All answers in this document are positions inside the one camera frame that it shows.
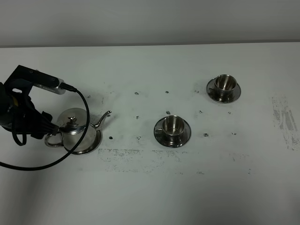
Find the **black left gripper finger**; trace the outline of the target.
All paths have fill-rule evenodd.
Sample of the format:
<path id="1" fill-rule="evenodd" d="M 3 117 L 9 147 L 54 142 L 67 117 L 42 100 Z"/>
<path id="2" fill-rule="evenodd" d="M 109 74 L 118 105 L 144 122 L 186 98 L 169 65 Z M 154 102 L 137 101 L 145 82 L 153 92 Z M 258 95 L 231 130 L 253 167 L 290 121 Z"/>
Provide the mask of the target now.
<path id="1" fill-rule="evenodd" d="M 52 115 L 40 114 L 35 121 L 35 134 L 39 135 L 56 135 L 59 127 L 52 123 Z"/>

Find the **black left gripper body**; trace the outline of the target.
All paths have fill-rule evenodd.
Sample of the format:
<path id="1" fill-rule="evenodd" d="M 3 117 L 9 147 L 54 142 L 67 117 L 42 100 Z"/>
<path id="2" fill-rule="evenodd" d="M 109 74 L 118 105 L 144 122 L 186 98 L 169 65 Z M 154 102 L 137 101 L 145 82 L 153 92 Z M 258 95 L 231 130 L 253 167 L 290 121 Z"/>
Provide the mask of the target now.
<path id="1" fill-rule="evenodd" d="M 13 100 L 12 107 L 12 122 L 11 131 L 14 137 L 17 135 L 30 135 L 33 138 L 43 138 L 44 135 L 35 134 L 35 121 L 40 114 L 48 114 L 46 112 L 39 112 L 31 98 L 21 92 L 10 93 Z"/>

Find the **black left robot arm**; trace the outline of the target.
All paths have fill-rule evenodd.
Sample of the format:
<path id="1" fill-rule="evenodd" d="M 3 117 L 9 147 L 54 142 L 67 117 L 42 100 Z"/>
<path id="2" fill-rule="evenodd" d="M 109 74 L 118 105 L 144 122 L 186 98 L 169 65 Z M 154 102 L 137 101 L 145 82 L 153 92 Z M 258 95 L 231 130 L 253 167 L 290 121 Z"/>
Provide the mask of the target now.
<path id="1" fill-rule="evenodd" d="M 52 123 L 52 115 L 39 112 L 25 87 L 22 92 L 14 92 L 0 84 L 0 126 L 11 132 L 13 137 L 30 135 L 42 139 L 44 135 L 55 135 L 59 127 Z"/>

